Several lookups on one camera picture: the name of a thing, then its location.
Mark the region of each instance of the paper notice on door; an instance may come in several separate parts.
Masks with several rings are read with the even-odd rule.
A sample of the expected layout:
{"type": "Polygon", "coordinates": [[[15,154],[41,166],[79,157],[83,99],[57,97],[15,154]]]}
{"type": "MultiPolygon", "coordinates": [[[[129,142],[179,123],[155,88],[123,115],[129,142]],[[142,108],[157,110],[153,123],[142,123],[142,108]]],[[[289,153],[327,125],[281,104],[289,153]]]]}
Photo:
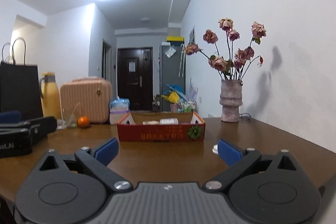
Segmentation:
{"type": "Polygon", "coordinates": [[[165,55],[170,58],[174,55],[174,53],[176,53],[176,50],[175,48],[172,46],[172,47],[169,47],[168,50],[165,51],[165,55]]]}
{"type": "Polygon", "coordinates": [[[135,62],[128,63],[128,72],[135,72],[135,62]]]}

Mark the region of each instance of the dark wooden door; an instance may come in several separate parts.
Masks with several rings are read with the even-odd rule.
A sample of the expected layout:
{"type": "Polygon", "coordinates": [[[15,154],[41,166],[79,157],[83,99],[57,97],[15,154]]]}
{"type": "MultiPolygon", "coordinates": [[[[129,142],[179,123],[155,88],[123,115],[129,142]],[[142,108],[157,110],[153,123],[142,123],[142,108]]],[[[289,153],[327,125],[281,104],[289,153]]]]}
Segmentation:
{"type": "Polygon", "coordinates": [[[152,110],[152,48],[118,49],[118,96],[131,110],[152,110]]]}

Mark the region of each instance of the yellow water bottle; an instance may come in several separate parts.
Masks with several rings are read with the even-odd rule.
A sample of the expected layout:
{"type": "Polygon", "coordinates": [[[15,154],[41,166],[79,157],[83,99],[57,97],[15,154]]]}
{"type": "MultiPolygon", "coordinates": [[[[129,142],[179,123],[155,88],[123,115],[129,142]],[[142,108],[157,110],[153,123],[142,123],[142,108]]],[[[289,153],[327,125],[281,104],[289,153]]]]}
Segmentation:
{"type": "Polygon", "coordinates": [[[42,76],[40,79],[40,93],[43,116],[54,116],[56,119],[61,119],[59,90],[55,80],[55,73],[47,72],[43,73],[42,76]]]}

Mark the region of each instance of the gray refrigerator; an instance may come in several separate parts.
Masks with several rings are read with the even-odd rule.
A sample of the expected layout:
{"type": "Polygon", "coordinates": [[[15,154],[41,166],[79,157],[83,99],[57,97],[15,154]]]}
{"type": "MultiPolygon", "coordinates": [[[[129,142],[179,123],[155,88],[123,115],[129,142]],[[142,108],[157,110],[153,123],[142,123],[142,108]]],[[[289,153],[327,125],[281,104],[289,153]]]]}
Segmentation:
{"type": "MultiPolygon", "coordinates": [[[[167,84],[179,85],[185,93],[185,70],[184,75],[182,76],[181,69],[179,77],[182,51],[182,47],[180,46],[181,43],[182,42],[171,42],[171,46],[176,49],[176,53],[174,53],[170,58],[165,55],[165,52],[170,48],[170,46],[160,46],[160,95],[169,91],[167,84]]],[[[160,110],[170,111],[170,103],[162,97],[160,98],[160,110]]]]}

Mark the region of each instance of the flower vase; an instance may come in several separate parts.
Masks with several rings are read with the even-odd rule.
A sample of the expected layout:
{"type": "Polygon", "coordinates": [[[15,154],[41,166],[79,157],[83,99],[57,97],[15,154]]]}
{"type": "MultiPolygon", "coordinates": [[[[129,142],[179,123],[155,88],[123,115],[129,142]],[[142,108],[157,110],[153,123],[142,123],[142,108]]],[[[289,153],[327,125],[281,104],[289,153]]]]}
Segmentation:
{"type": "Polygon", "coordinates": [[[222,80],[219,103],[223,106],[223,122],[239,122],[239,107],[243,105],[240,80],[222,80]]]}

